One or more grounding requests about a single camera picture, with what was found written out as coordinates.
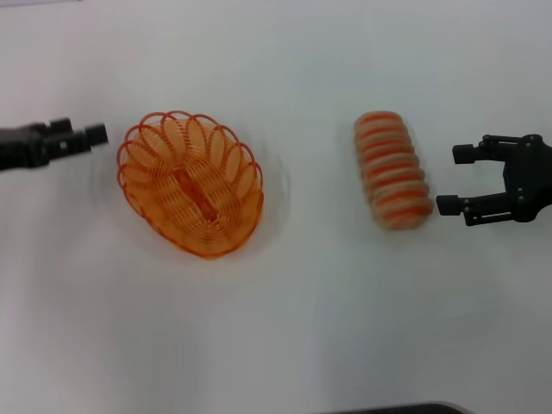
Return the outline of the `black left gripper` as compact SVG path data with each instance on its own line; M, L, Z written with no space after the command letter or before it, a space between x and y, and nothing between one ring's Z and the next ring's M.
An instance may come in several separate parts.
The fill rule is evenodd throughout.
M1 129L1 170L47 166L49 160L87 153L93 147L107 143L108 135L103 123L72 130L69 118L52 120L47 126L35 123Z

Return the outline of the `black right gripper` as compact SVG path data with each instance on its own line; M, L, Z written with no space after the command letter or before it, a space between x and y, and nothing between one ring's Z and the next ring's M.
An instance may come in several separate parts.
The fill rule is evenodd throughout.
M468 227L505 221L528 223L551 205L551 146L540 135L484 135L477 146L453 146L452 154L455 164L505 162L508 196L505 192L473 198L439 195L436 206L441 216L463 215Z

